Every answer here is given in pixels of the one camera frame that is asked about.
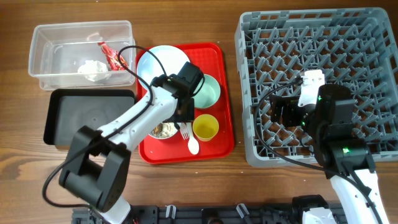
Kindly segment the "yellow plastic cup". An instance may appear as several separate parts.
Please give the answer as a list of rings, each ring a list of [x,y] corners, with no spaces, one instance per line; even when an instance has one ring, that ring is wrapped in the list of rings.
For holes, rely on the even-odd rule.
[[[193,132],[196,137],[204,142],[212,140],[219,131],[218,120],[210,114],[202,114],[193,122]]]

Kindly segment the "mint green bowl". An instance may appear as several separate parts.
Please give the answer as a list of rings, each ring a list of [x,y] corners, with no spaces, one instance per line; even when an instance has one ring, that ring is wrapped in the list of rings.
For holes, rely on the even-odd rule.
[[[210,75],[204,74],[205,79],[200,82],[194,91],[193,97],[195,108],[205,109],[213,106],[221,95],[221,88],[218,81]]]

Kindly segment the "light blue plate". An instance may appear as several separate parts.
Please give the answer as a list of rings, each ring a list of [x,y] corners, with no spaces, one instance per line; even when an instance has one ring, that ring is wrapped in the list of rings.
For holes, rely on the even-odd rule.
[[[160,60],[167,75],[177,74],[186,62],[190,62],[182,50],[171,45],[156,46],[150,51]],[[136,73],[149,85],[153,78],[164,74],[158,61],[148,52],[139,59]]]

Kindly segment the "red snack wrapper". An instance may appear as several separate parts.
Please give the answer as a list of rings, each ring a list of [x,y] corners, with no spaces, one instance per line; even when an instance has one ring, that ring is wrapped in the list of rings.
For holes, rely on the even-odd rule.
[[[106,42],[98,42],[98,45],[105,54],[106,60],[112,71],[125,70],[127,63],[122,56],[118,56],[118,51],[109,47]]]

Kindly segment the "white napkin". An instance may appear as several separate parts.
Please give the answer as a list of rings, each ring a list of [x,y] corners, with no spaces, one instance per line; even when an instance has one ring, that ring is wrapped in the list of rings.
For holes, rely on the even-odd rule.
[[[98,60],[86,60],[85,63],[78,68],[78,73],[84,74],[85,78],[91,82],[109,79],[111,74],[108,72],[107,65]]]

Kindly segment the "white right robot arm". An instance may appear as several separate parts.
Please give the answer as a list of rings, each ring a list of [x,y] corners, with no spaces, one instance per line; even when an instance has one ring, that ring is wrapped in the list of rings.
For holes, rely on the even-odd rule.
[[[388,223],[374,159],[365,140],[352,133],[354,99],[350,89],[326,84],[306,96],[311,103],[298,106],[297,96],[268,93],[271,120],[286,127],[301,126],[313,139],[318,167],[330,180],[348,223]]]

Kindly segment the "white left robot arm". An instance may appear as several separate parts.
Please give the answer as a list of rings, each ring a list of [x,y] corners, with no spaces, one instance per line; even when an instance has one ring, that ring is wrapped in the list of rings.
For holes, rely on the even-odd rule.
[[[194,99],[203,72],[187,62],[178,74],[152,80],[145,96],[114,121],[74,135],[59,184],[85,201],[105,223],[128,223],[123,198],[131,152],[162,122],[180,126],[194,119]]]

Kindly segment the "grey dishwasher rack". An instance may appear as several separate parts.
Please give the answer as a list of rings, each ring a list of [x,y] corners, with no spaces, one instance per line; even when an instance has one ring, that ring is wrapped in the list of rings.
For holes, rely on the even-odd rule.
[[[301,127],[271,121],[264,95],[299,96],[295,77],[322,70],[351,90],[354,134],[377,162],[397,160],[397,42],[381,8],[243,13],[234,34],[246,160],[254,167],[315,162]]]

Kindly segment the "black food waste tray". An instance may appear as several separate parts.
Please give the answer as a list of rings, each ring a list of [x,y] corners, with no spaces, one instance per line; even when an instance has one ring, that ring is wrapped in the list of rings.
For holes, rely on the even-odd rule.
[[[44,143],[68,146],[82,126],[97,129],[121,116],[134,104],[131,90],[57,89],[50,96]]]

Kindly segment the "white plastic fork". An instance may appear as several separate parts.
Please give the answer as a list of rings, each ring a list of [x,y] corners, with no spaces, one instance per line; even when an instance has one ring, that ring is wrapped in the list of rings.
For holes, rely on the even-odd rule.
[[[180,123],[180,133],[183,137],[184,140],[187,140],[190,138],[189,132],[187,125],[185,123]]]

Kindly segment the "white plastic spoon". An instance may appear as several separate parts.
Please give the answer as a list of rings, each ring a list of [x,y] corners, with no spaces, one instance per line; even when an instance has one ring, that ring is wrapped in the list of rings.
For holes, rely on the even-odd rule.
[[[189,140],[188,140],[188,149],[193,155],[197,155],[199,153],[200,147],[198,141],[195,139],[193,135],[192,123],[185,123],[188,129]]]

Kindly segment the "red serving tray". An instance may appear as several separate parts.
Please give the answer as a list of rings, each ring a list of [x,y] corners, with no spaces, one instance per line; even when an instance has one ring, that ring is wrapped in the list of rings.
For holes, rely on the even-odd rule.
[[[169,139],[158,140],[146,137],[139,145],[141,158],[150,164],[168,164],[195,160],[216,159],[227,156],[234,149],[234,132],[229,104],[228,85],[221,49],[214,43],[177,45],[191,63],[201,71],[217,80],[221,87],[221,96],[215,105],[207,109],[196,109],[195,116],[210,114],[220,125],[218,133],[208,142],[199,142],[200,150],[193,155],[188,150],[188,141],[180,133]]]

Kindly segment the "clear plastic bin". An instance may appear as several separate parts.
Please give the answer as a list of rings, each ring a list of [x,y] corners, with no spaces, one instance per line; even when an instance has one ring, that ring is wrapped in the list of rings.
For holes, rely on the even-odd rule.
[[[130,71],[112,71],[98,42],[106,42],[119,52]],[[129,86],[135,82],[131,71],[136,68],[135,41],[129,21],[73,22],[39,25],[30,45],[28,73],[37,78],[43,90],[58,88],[100,88]],[[78,68],[86,60],[107,65],[107,80],[91,82]]]

